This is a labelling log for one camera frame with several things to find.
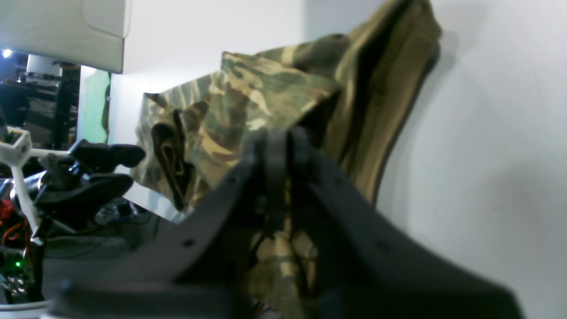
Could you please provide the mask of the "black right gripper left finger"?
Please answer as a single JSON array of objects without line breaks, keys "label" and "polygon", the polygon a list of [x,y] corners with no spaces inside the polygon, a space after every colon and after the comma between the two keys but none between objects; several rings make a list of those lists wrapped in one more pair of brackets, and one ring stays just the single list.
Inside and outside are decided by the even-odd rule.
[{"label": "black right gripper left finger", "polygon": [[261,241],[277,230],[277,131],[244,158],[186,220],[67,283],[44,319],[251,319],[241,283]]}]

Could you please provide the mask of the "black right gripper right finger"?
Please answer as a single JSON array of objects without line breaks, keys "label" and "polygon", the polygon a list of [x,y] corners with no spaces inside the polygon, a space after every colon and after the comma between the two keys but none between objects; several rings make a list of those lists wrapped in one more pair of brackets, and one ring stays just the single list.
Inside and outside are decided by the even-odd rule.
[{"label": "black right gripper right finger", "polygon": [[382,217],[301,128],[289,132],[292,220],[318,251],[318,319],[521,319],[502,285],[455,266]]}]

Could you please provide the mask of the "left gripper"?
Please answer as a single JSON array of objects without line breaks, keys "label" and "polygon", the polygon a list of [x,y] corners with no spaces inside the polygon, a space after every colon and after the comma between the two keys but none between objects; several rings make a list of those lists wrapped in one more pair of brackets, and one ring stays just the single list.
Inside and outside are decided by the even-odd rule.
[{"label": "left gripper", "polygon": [[[69,149],[69,156],[87,171],[114,171],[118,166],[136,167],[146,152],[132,144],[102,144],[79,140]],[[61,191],[47,188],[34,200],[35,207],[59,222],[87,220],[101,206],[123,196],[133,185],[128,174],[93,174],[79,185]],[[31,226],[22,212],[16,182],[6,166],[1,168],[1,266],[40,266],[45,249],[35,248]]]}]

